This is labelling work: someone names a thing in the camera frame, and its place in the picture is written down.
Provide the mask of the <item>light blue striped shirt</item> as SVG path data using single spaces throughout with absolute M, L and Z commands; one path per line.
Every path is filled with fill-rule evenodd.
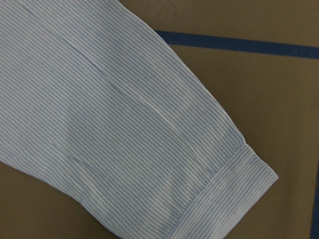
M 0 160 L 124 239 L 222 239 L 278 179 L 116 0 L 1 1 Z

